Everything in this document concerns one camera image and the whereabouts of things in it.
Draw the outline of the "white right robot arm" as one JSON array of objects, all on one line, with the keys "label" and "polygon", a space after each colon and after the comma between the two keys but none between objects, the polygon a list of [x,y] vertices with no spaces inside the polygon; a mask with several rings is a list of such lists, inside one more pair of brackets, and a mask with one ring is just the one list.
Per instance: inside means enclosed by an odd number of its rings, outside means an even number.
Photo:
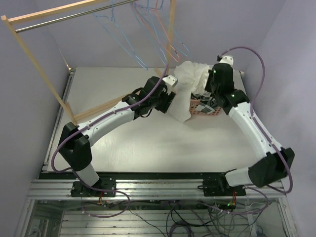
[{"label": "white right robot arm", "polygon": [[288,177],[292,184],[290,167],[294,151],[284,148],[277,142],[253,112],[246,94],[235,88],[233,67],[219,62],[209,70],[205,90],[211,92],[216,104],[223,109],[242,130],[252,146],[256,162],[250,167],[227,171],[223,180],[218,182],[218,191],[229,195],[236,186],[254,185],[258,188],[269,187],[271,183]]}]

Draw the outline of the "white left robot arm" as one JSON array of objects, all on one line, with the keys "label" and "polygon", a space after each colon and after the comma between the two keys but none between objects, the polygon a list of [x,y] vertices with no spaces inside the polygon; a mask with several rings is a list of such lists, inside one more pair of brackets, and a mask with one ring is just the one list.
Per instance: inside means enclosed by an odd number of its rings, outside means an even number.
[{"label": "white left robot arm", "polygon": [[177,82],[173,76],[151,77],[144,87],[125,95],[109,111],[78,125],[70,122],[63,127],[57,151],[79,178],[73,183],[72,197],[115,196],[115,181],[101,178],[92,166],[92,146],[117,127],[148,117],[152,110],[165,114],[175,97],[173,88]]}]

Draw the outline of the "blue wire hanger white shirt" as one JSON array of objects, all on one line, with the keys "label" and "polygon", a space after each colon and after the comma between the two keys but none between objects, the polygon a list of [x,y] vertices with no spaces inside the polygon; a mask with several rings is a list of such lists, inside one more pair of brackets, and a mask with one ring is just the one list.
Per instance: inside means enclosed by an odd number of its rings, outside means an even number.
[{"label": "blue wire hanger white shirt", "polygon": [[110,9],[101,10],[100,13],[92,13],[97,22],[103,27],[103,29],[109,34],[109,36],[120,46],[120,48],[128,54],[134,62],[136,62],[141,68],[147,70],[148,66],[139,57],[123,27],[115,18],[115,4],[116,0],[110,1]]}]

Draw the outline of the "black white plaid shirt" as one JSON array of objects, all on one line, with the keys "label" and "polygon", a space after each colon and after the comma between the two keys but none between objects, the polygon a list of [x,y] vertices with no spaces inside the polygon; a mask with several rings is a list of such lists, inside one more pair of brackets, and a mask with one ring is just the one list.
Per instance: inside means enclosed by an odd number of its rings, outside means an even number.
[{"label": "black white plaid shirt", "polygon": [[215,98],[200,96],[197,98],[198,103],[195,111],[202,115],[218,115],[221,112],[221,107],[218,106]]}]

